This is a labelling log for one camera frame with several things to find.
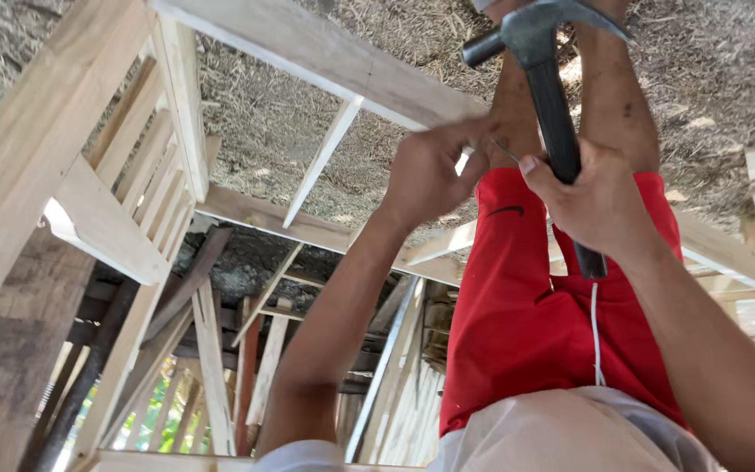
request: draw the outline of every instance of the red shorts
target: red shorts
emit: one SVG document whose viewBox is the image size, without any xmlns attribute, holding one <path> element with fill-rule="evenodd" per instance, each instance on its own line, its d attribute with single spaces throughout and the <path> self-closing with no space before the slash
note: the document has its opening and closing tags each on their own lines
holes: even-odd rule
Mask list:
<svg viewBox="0 0 755 472">
<path fill-rule="evenodd" d="M 663 180 L 655 173 L 634 178 L 658 231 L 680 259 L 678 224 Z M 550 276 L 546 208 L 520 171 L 492 170 L 476 193 L 477 237 L 450 327 L 440 436 L 464 428 L 472 413 L 503 398 L 596 384 L 593 281 L 582 279 L 572 240 L 554 229 L 570 275 Z M 685 427 L 634 290 L 615 262 L 607 264 L 596 305 L 607 386 Z"/>
</svg>

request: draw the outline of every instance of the man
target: man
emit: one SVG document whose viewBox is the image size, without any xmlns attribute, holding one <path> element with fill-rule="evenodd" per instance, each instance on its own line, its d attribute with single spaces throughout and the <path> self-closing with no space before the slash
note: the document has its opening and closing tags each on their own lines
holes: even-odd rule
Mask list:
<svg viewBox="0 0 755 472">
<path fill-rule="evenodd" d="M 521 3 L 485 11 L 498 22 Z M 627 0 L 592 3 L 624 20 Z M 429 469 L 715 471 L 717 460 L 755 470 L 755 347 L 681 263 L 657 132 L 626 45 L 583 24 L 576 34 L 578 181 L 562 185 L 540 155 L 526 79 L 509 54 L 487 119 L 406 138 L 383 204 L 278 366 L 257 470 L 341 468 L 336 390 L 392 261 L 414 228 L 454 209 L 477 181 L 477 238 Z M 519 168 L 492 139 L 524 156 Z M 462 145 L 477 152 L 457 177 Z M 550 278 L 544 204 L 571 275 Z M 579 275 L 571 238 L 609 257 L 596 285 Z"/>
</svg>

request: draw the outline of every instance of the hammer handle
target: hammer handle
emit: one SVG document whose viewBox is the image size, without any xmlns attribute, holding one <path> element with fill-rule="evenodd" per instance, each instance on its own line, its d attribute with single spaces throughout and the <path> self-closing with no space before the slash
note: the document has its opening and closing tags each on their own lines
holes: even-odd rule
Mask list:
<svg viewBox="0 0 755 472">
<path fill-rule="evenodd" d="M 582 171 L 582 157 L 575 138 L 573 120 L 570 118 L 570 107 L 558 75 L 558 62 L 553 57 L 530 67 L 526 70 L 526 78 L 530 84 L 540 132 L 544 137 L 544 147 L 550 156 L 552 172 L 558 180 L 572 185 Z M 601 279 L 607 275 L 604 255 L 575 241 L 573 244 L 584 278 Z"/>
</svg>

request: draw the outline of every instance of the claw hammer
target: claw hammer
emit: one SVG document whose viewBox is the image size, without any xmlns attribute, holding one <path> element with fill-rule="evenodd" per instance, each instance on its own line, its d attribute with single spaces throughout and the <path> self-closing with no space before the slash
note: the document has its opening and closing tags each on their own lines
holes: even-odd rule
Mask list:
<svg viewBox="0 0 755 472">
<path fill-rule="evenodd" d="M 583 21 L 622 39 L 631 37 L 612 17 L 581 0 L 535 0 L 503 17 L 499 28 L 468 41 L 462 47 L 462 58 L 468 66 L 476 67 L 509 49 L 526 72 L 552 172 L 558 180 L 572 185 L 582 171 L 582 158 L 555 59 L 555 32 L 563 21 Z M 607 275 L 603 254 L 576 242 L 574 245 L 585 279 Z"/>
</svg>

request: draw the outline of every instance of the fingernail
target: fingernail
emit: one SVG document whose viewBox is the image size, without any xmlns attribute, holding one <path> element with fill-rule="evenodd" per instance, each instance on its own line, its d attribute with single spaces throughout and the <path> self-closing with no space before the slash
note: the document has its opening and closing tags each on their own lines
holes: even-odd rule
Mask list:
<svg viewBox="0 0 755 472">
<path fill-rule="evenodd" d="M 519 161 L 520 171 L 526 175 L 529 174 L 532 169 L 534 169 L 534 166 L 538 165 L 538 158 L 535 156 L 532 156 L 530 154 L 523 156 L 522 159 Z"/>
</svg>

